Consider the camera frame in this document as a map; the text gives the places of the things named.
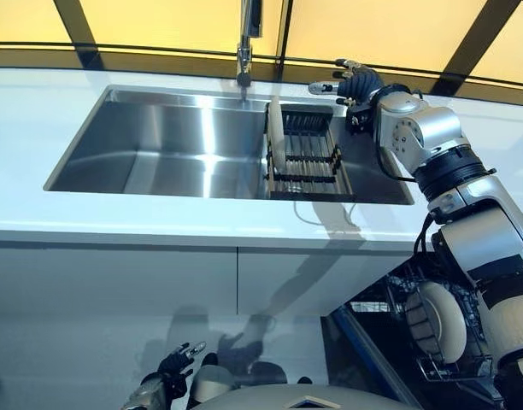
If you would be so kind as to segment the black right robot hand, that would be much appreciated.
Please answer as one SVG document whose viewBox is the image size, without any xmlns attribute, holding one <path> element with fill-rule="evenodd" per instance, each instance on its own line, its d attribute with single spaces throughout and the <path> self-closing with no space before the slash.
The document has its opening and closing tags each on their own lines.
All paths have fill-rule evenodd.
<svg viewBox="0 0 523 410">
<path fill-rule="evenodd" d="M 337 105 L 346 108 L 373 108 L 373 96 L 384 86 L 379 73 L 373 68 L 348 58 L 338 58 L 334 65 L 333 81 L 315 81 L 308 85 L 314 96 L 330 96 Z"/>
</svg>

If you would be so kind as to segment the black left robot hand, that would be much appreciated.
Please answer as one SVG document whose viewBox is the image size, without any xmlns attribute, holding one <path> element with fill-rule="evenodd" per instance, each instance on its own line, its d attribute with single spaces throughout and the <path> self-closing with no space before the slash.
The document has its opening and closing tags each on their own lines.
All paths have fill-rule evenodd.
<svg viewBox="0 0 523 410">
<path fill-rule="evenodd" d="M 201 354 L 207 343 L 183 343 L 172 351 L 158 366 L 157 371 L 162 375 L 163 387 L 170 399 L 180 398 L 187 391 L 186 378 L 192 374 L 189 367 L 196 356 Z"/>
</svg>

